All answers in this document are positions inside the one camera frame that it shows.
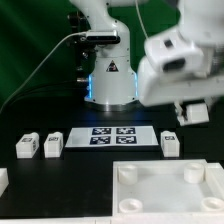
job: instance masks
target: white cable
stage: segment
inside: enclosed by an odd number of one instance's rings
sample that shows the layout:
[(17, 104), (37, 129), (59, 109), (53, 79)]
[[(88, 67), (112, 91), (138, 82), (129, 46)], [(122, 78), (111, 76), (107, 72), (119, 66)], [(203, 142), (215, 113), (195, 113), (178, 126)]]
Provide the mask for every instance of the white cable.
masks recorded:
[(17, 95), (25, 86), (26, 84), (34, 77), (34, 75), (39, 71), (39, 69), (43, 66), (43, 64), (48, 60), (48, 58), (51, 57), (51, 55), (57, 50), (57, 48), (64, 43), (67, 39), (69, 39), (70, 37), (73, 36), (78, 36), (78, 35), (85, 35), (86, 32), (81, 32), (81, 33), (73, 33), (70, 34), (68, 36), (66, 36), (65, 38), (63, 38), (54, 48), (53, 50), (45, 57), (45, 59), (37, 66), (37, 68), (31, 73), (31, 75), (24, 81), (24, 83), (15, 91), (13, 92), (8, 98), (7, 100), (3, 103), (1, 109), (0, 109), (0, 115), (2, 113), (2, 111), (4, 110), (4, 108), (6, 107), (6, 105), (9, 103), (9, 101), (15, 96)]
[(136, 6), (137, 14), (138, 14), (138, 19), (139, 19), (139, 22), (140, 22), (141, 27), (142, 27), (142, 31), (143, 31), (143, 33), (145, 35), (145, 38), (147, 39), (148, 38), (148, 35), (146, 33), (145, 26), (143, 24), (142, 17), (141, 17), (140, 11), (139, 11), (138, 0), (135, 0), (135, 6)]

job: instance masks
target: black sticker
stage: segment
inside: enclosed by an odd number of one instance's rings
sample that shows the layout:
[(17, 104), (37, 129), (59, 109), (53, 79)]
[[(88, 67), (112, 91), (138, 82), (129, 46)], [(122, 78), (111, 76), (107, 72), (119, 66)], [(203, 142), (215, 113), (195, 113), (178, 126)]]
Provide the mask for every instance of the black sticker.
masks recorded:
[(37, 148), (37, 144), (36, 144), (36, 141), (33, 141), (33, 151), (35, 151)]
[(165, 136), (165, 140), (175, 140), (175, 137), (173, 137), (173, 136)]
[(135, 134), (135, 128), (117, 128), (117, 135), (133, 135)]
[(49, 139), (48, 139), (48, 141), (50, 142), (50, 141), (58, 141), (58, 137), (50, 137)]
[(111, 128), (93, 128), (92, 135), (110, 135)]
[(119, 72), (114, 61), (111, 61), (109, 67), (107, 68), (107, 72)]
[(33, 138), (24, 138), (22, 142), (31, 142)]
[(137, 144), (136, 136), (117, 136), (116, 137), (117, 144)]
[(110, 144), (110, 136), (105, 137), (92, 137), (90, 145), (108, 145)]

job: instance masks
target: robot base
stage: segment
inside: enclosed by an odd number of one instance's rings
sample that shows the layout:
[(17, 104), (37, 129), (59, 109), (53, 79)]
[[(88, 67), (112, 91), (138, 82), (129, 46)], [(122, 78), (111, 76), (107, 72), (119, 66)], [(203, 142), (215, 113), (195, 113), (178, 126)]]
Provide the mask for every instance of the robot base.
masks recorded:
[(117, 104), (117, 105), (97, 104), (97, 103), (85, 101), (85, 105), (89, 108), (99, 110), (99, 111), (105, 111), (105, 112), (128, 111), (128, 110), (133, 110), (135, 108), (141, 107), (141, 104), (139, 103), (138, 100), (135, 100), (127, 104)]

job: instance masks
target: white plastic tray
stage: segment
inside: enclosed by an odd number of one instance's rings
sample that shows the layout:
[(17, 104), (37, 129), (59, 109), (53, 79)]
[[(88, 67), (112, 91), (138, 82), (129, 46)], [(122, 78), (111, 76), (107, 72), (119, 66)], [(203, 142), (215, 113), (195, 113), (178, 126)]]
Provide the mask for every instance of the white plastic tray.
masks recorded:
[[(192, 184), (184, 179), (184, 169), (191, 163), (205, 167), (203, 182)], [(122, 171), (129, 166), (137, 168), (137, 180), (134, 174)], [(141, 210), (133, 210), (138, 213), (190, 214), (204, 213), (201, 203), (205, 198), (224, 198), (224, 170), (218, 163), (207, 164), (205, 160), (114, 162), (113, 171), (113, 216), (126, 213), (121, 210), (121, 202), (126, 199), (137, 200), (132, 200), (132, 204), (141, 203)], [(119, 175), (129, 176), (133, 183), (127, 180), (122, 183)]]

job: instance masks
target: black table surface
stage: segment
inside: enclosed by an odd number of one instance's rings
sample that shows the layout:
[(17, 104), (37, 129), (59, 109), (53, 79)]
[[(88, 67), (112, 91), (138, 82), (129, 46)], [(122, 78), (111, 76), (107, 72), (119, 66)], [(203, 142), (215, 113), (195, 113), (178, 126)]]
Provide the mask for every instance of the black table surface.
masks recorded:
[[(180, 141), (180, 157), (206, 159), (224, 166), (224, 103), (210, 112), (210, 122), (180, 127), (172, 105), (126, 112), (101, 112), (80, 98), (36, 97), (9, 106), (0, 117), (0, 168), (7, 168), (9, 186), (0, 198), (0, 218), (97, 217), (112, 215), (113, 162), (167, 159), (158, 147), (63, 149), (61, 158), (45, 159), (49, 133), (73, 127), (154, 127), (158, 141), (164, 130)], [(33, 159), (16, 158), (15, 145), (24, 134), (37, 132), (40, 148)]]

